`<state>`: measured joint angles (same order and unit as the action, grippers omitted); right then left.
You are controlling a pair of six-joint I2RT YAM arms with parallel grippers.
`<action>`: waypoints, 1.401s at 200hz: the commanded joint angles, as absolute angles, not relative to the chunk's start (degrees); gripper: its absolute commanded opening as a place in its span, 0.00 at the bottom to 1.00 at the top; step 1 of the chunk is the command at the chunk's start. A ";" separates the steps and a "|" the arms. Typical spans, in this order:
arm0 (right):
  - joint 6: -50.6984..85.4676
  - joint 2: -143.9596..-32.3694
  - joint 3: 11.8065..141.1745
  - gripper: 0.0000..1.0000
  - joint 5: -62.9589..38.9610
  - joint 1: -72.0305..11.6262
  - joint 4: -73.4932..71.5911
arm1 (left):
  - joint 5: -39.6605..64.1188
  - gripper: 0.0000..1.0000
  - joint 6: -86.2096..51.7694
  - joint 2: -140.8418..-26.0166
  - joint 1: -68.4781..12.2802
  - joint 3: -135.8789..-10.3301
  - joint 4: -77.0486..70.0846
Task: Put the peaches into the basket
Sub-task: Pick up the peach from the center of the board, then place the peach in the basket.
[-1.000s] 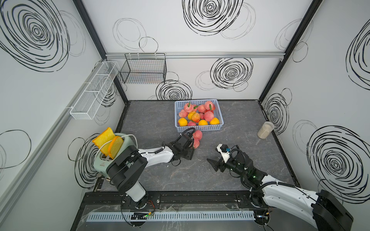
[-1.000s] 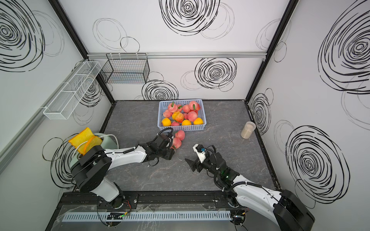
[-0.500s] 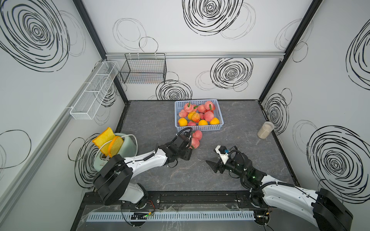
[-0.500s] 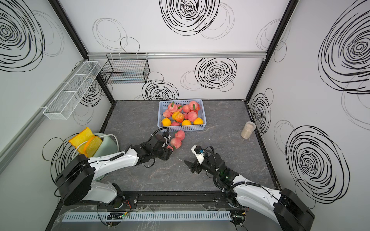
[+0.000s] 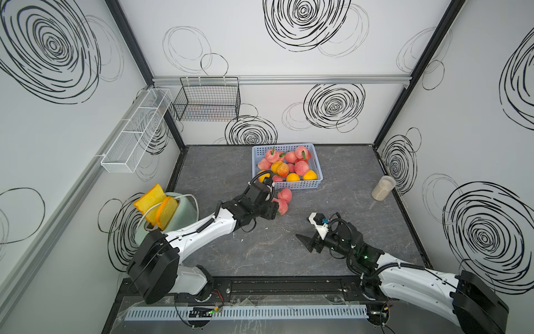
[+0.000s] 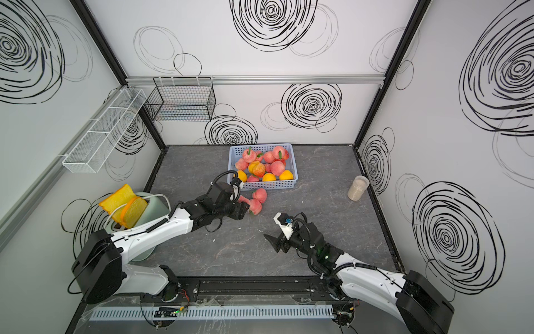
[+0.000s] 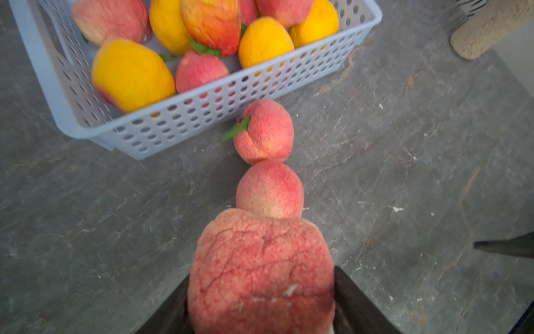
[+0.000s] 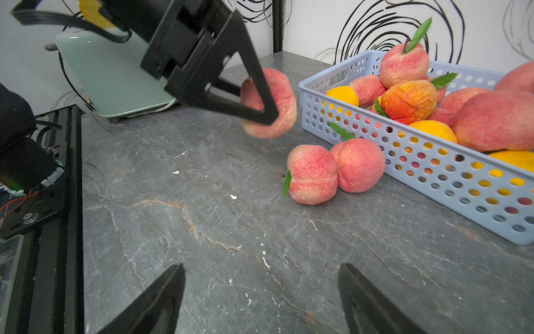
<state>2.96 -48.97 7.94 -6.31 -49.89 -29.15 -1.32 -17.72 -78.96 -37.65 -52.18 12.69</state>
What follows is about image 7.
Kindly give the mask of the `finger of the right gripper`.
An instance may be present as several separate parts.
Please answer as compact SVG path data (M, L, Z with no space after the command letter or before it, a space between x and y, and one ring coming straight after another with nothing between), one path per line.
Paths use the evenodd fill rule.
M478 241L474 242L473 248L487 253L533 259L533 236L534 232L530 232L512 239Z

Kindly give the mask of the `yellow peach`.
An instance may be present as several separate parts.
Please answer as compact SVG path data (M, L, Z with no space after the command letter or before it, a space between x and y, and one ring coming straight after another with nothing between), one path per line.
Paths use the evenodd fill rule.
M182 21L180 0L152 0L150 24L159 42L173 54L183 56L193 48Z
M91 77L104 100L126 114L176 94L174 77L160 55L126 39L99 48Z
M289 35L297 49L332 36L338 31L339 18L336 8L328 0L316 0L307 19L302 24L292 26Z
M274 18L256 19L241 38L238 56L243 69L295 50L287 30Z

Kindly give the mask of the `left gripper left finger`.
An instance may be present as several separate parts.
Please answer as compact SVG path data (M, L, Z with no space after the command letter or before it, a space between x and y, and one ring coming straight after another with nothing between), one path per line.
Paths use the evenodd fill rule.
M192 334L188 314L187 276L135 334Z

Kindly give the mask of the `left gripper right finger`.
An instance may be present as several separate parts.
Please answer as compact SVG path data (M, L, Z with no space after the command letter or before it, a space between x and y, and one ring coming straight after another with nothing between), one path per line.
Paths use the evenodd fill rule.
M348 274L335 266L336 334L401 334Z

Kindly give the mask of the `pink peach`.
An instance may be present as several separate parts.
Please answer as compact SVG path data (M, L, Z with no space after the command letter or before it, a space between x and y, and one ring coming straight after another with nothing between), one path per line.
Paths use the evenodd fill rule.
M313 4L314 0L257 0L261 15L276 19L285 28L302 24Z
M232 140L240 157L250 165L270 159L284 162L294 141L291 115L275 101L254 101L222 140Z
M140 0L78 0L72 17L94 45L123 38L143 44L152 36L147 6Z
M183 0L182 21L190 44L199 54L229 57L241 39L241 11L237 0Z
M236 207L260 217L300 218L304 186L287 165L266 160L253 165L236 190Z
M177 67L175 88L178 93L185 93L228 75L229 70L220 58L188 51Z
M207 225L189 276L196 333L329 333L335 265L318 227L228 209Z

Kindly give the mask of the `light blue plastic basket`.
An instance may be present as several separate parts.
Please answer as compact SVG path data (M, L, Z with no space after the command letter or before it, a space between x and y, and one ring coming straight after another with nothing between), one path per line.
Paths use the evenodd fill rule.
M71 1L11 1L13 16L58 129L142 160L338 71L382 21L375 1L335 1L339 32L255 67L227 57L230 75L151 107L124 114L92 85L97 47L72 19Z

